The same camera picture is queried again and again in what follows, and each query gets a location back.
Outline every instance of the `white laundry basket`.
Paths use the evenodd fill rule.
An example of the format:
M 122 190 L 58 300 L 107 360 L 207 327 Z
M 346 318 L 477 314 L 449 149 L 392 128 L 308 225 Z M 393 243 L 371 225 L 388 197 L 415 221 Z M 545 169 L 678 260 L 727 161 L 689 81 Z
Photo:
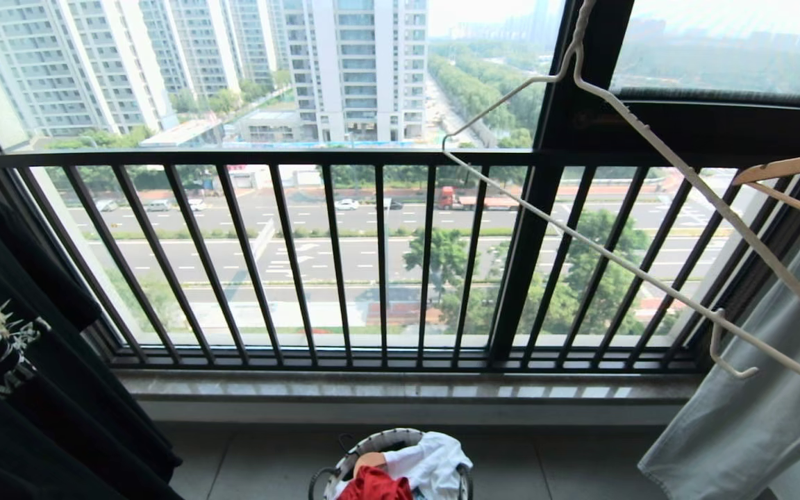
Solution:
M 310 479 L 308 488 L 308 500 L 315 500 L 314 488 L 317 487 L 317 480 L 324 474 L 329 474 L 329 481 L 323 491 L 323 500 L 331 500 L 335 496 L 335 489 L 342 478 L 347 477 L 353 472 L 353 465 L 364 453 L 382 452 L 390 449 L 400 449 L 400 447 L 410 447 L 419 444 L 424 433 L 417 429 L 397 427 L 380 433 L 372 434 L 366 439 L 356 443 L 356 446 L 347 450 L 345 456 L 339 460 L 334 467 L 320 469 L 314 477 Z M 474 484 L 471 481 L 471 471 L 466 465 L 460 463 L 456 468 L 458 471 L 458 500 L 472 500 L 474 498 Z

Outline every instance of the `red truck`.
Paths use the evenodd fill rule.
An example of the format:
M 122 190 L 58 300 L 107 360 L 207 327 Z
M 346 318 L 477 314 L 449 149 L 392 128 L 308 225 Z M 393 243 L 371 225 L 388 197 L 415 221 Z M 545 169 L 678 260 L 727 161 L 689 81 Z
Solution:
M 437 207 L 441 210 L 473 210 L 477 205 L 477 197 L 458 196 L 453 186 L 441 187 L 440 197 L 437 200 Z M 509 197 L 485 197 L 483 199 L 483 208 L 503 208 L 512 209 L 517 207 L 517 202 Z

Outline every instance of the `balcony railing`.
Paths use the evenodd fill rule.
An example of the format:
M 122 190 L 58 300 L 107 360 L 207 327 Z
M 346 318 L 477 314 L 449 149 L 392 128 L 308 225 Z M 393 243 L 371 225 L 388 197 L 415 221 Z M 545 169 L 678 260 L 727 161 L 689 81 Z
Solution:
M 743 257 L 714 261 L 730 231 L 672 169 L 593 165 L 536 152 L 460 156 L 493 178 L 520 184 L 522 196 L 571 227 L 587 232 L 582 225 L 594 225 L 589 231 L 604 246 L 663 276 L 673 288 L 696 292 L 713 265 L 724 265 L 715 270 L 715 282 L 723 283 Z M 247 172 L 257 176 L 258 186 L 236 186 L 231 165 L 250 164 L 258 165 Z M 446 164 L 435 151 L 348 149 L 0 156 L 0 169 L 16 173 L 101 302 L 111 331 L 95 342 L 115 367 L 632 374 L 704 368 L 697 362 L 704 351 L 686 342 L 699 321 L 676 321 L 678 308 L 670 297 L 584 252 L 513 203 L 508 211 L 496 211 L 507 199 L 493 196 L 485 183 L 458 177 Z M 184 178 L 187 165 L 205 165 L 205 174 L 198 178 L 197 169 L 197 178 Z M 308 190 L 292 186 L 281 165 L 316 165 L 322 184 L 314 180 Z M 408 181 L 403 192 L 420 199 L 420 205 L 406 213 L 388 205 L 401 191 L 386 187 L 391 177 L 386 172 L 399 168 L 419 175 L 419 184 Z M 137 173 L 147 175 L 145 169 L 165 177 L 185 226 L 181 230 L 159 227 L 165 219 L 150 210 L 162 202 L 145 205 L 147 193 Z M 350 181 L 355 187 L 337 178 L 349 172 L 359 176 Z M 612 179 L 612 172 L 622 172 L 615 175 L 622 180 Z M 116 212 L 118 219 L 106 212 L 96 192 L 100 176 L 118 186 L 107 196 L 127 205 Z M 188 193 L 194 189 L 188 181 L 201 181 L 204 190 L 222 195 L 208 201 L 226 213 L 197 212 L 199 196 Z M 463 195 L 450 208 L 445 206 L 449 200 L 441 199 L 450 192 L 447 187 Z M 737 193 L 728 187 L 724 198 L 733 203 Z M 247 196 L 272 205 L 244 205 Z M 343 197 L 357 199 L 346 203 Z M 367 200 L 372 205 L 364 210 L 374 221 L 365 223 L 372 228 L 344 228 L 350 212 L 337 207 Z M 450 212 L 454 208 L 460 211 Z M 758 211 L 756 228 L 771 208 L 766 203 Z M 216 213 L 223 220 L 212 226 Z M 324 225 L 317 231 L 299 225 L 301 218 L 317 216 Z M 129 235 L 135 240 L 123 241 L 125 224 L 140 230 Z M 305 240 L 313 233 L 317 240 Z M 181 274 L 185 266 L 176 265 L 186 254 L 179 256 L 175 249 L 183 252 L 190 244 L 202 282 L 188 279 Z M 271 269 L 273 258 L 264 266 L 261 256 L 270 244 L 275 254 L 285 253 L 288 269 Z M 309 254 L 311 244 L 320 250 L 315 256 Z M 407 259 L 407 254 L 415 256 Z M 366 265 L 373 260 L 364 256 L 375 256 L 374 265 Z M 107 259 L 114 272 L 105 269 Z M 138 259 L 147 265 L 140 266 Z M 312 259 L 317 269 L 331 271 L 329 279 L 308 276 Z M 153 287 L 139 272 L 151 268 L 161 273 L 162 287 Z M 225 269 L 235 269 L 234 278 L 219 276 Z M 452 269 L 458 270 L 456 276 L 448 276 Z M 267 272 L 282 279 L 274 281 Z M 575 283 L 578 288 L 572 289 Z M 349 291 L 368 285 L 372 288 L 349 297 Z M 315 300 L 312 291 L 336 300 Z M 704 303 L 718 292 L 718 287 L 709 289 Z M 202 294 L 209 297 L 204 306 L 193 298 Z M 238 294 L 246 299 L 236 299 Z M 283 300 L 273 300 L 273 294 Z M 164 313 L 164 300 L 177 305 Z M 286 304 L 296 303 L 297 313 L 286 312 Z

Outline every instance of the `hazy sky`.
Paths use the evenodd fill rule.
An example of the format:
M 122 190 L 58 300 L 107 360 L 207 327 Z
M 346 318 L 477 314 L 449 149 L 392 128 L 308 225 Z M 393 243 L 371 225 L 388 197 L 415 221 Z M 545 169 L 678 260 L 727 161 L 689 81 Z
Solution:
M 562 0 L 549 0 L 559 13 Z M 428 0 L 428 31 L 446 35 L 457 22 L 500 22 L 533 12 L 535 0 Z M 709 35 L 752 31 L 800 33 L 800 0 L 636 0 L 632 16 L 664 19 L 669 31 L 705 29 Z

